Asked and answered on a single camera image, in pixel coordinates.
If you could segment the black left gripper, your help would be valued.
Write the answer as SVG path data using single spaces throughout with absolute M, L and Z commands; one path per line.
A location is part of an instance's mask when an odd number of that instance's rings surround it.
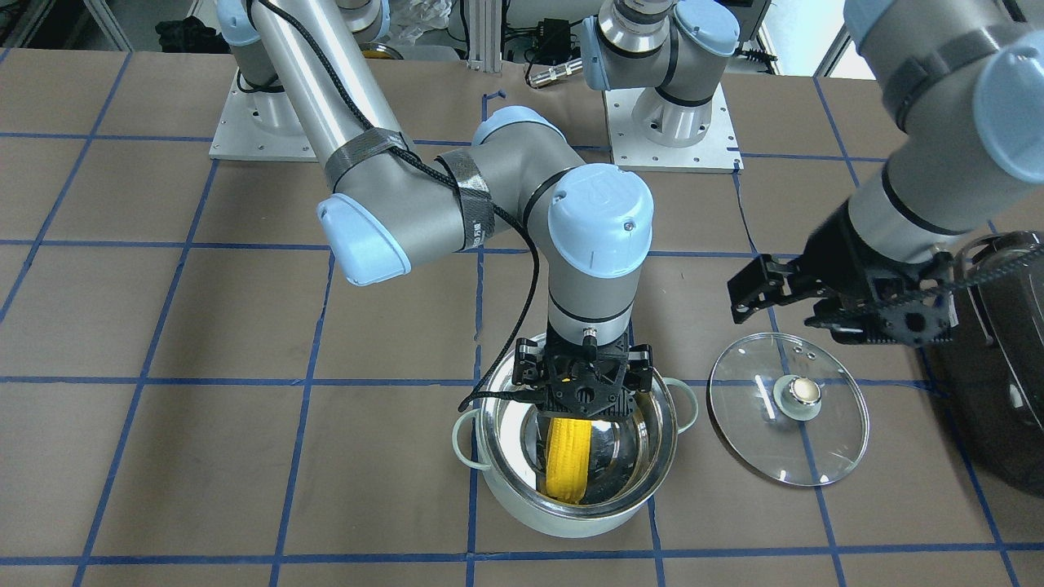
M 798 300 L 786 294 L 788 280 L 798 289 L 823 297 L 814 316 L 804 324 L 825 329 L 843 345 L 903 343 L 928 346 L 953 338 L 953 302 L 950 294 L 930 296 L 902 306 L 871 306 L 920 291 L 925 281 L 946 284 L 954 257 L 948 252 L 930 256 L 927 263 L 898 263 L 868 246 L 856 233 L 847 205 L 840 205 L 809 237 L 804 252 L 790 263 L 772 255 L 756 255 L 728 279 L 728 305 L 734 324 L 743 324 L 755 312 Z

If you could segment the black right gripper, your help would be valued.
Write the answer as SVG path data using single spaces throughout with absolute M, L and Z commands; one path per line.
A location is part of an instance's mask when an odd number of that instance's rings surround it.
M 652 346 L 630 345 L 630 330 L 601 345 L 596 334 L 568 342 L 549 330 L 519 338 L 512 356 L 512 400 L 551 417 L 624 421 L 652 393 Z

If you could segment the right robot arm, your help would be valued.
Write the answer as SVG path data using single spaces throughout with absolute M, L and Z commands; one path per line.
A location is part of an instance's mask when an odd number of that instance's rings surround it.
M 652 350 L 628 343 L 652 244 L 652 193 L 637 174 L 586 164 L 531 108 L 493 112 L 466 148 L 414 151 L 335 1 L 220 1 L 243 90 L 284 96 L 323 167 L 318 222 L 347 282 L 365 286 L 511 229 L 547 271 L 543 342 L 512 334 L 511 384 L 465 400 L 531 404 L 546 417 L 622 422 L 652 394 Z

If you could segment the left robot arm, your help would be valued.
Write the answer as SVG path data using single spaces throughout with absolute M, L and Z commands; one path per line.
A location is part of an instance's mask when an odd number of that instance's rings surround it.
M 847 1 L 847 31 L 906 136 L 790 263 L 762 255 L 728 280 L 736 324 L 816 298 L 806 324 L 841 343 L 947 341 L 968 289 L 948 245 L 1042 185 L 1042 31 L 992 1 Z M 739 45 L 715 1 L 606 1 L 582 21 L 586 83 L 637 89 L 631 126 L 690 148 Z

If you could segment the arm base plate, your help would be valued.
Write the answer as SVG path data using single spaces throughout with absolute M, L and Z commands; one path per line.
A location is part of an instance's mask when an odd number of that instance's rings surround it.
M 226 104 L 209 150 L 216 160 L 316 162 L 285 93 L 245 93 L 246 83 L 232 75 Z
M 652 88 L 603 96 L 613 163 L 623 170 L 731 174 L 745 167 L 723 86 L 697 107 L 669 103 Z

